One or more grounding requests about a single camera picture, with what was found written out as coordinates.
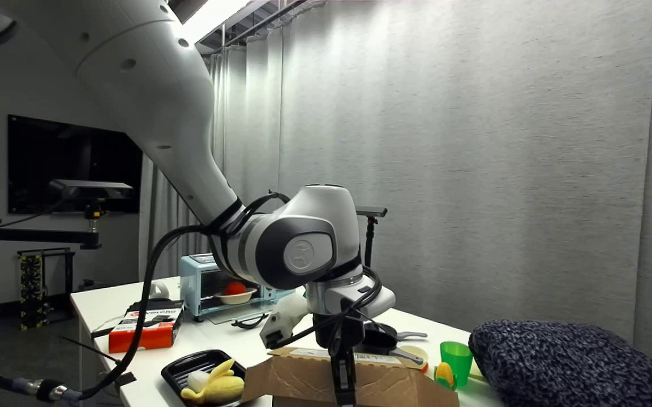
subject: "black tray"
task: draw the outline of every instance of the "black tray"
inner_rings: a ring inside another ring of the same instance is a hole
[[[174,359],[171,363],[163,366],[161,375],[170,383],[170,389],[177,392],[177,398],[180,398],[180,389],[188,387],[188,375],[193,370],[210,373],[217,363],[222,363],[227,359],[232,359],[232,356],[220,348],[189,353],[189,355]],[[244,379],[244,366],[241,363],[232,362],[232,373]]]

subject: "desk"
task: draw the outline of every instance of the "desk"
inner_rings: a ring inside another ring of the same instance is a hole
[[[168,285],[170,297],[179,297],[179,277],[163,277],[159,281]],[[140,300],[142,282],[134,285],[120,285],[120,286],[106,286],[106,288],[93,288],[93,292],[77,292],[72,293],[75,307],[78,312],[84,334],[114,326],[117,317],[127,310],[127,305]],[[389,310],[381,314],[375,320],[389,323],[397,330],[423,330],[427,333],[425,340],[415,340],[418,348],[427,351],[429,366],[440,362],[440,340],[455,338],[466,340],[468,333],[434,323],[400,310]],[[106,353],[106,336],[94,338],[97,348]],[[303,348],[317,348],[314,336],[307,334],[294,346]],[[183,314],[183,323],[179,327],[179,334],[174,338],[171,348],[159,348],[159,351],[138,351],[134,362],[128,363],[128,370],[136,375],[136,382],[124,383],[121,400],[131,407],[150,407],[150,405],[171,405],[179,407],[180,400],[174,396],[174,390],[166,383],[161,378],[161,368],[188,353],[205,351],[205,348],[222,348],[229,355],[232,355],[241,366],[253,366],[268,359],[268,351],[262,348],[262,340],[256,330],[239,330],[229,323],[210,323],[209,318],[202,323],[195,323]],[[501,405],[494,390],[487,382],[480,378],[470,378],[470,382],[457,390],[461,405]],[[253,401],[256,407],[268,407],[269,398],[260,398]]]

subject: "white bowl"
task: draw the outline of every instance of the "white bowl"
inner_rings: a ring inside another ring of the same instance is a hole
[[[246,303],[251,300],[256,288],[249,288],[249,292],[241,292],[241,293],[217,293],[217,297],[223,303],[223,305],[236,305],[236,303]]]

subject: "cup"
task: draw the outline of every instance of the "cup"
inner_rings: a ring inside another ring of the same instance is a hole
[[[452,368],[455,387],[463,387],[470,370],[470,351],[466,344],[459,340],[441,340],[440,344],[441,362]]]

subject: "blue knit pillow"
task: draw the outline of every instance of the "blue knit pillow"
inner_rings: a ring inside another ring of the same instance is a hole
[[[596,326],[497,320],[468,348],[505,405],[652,405],[652,359]]]

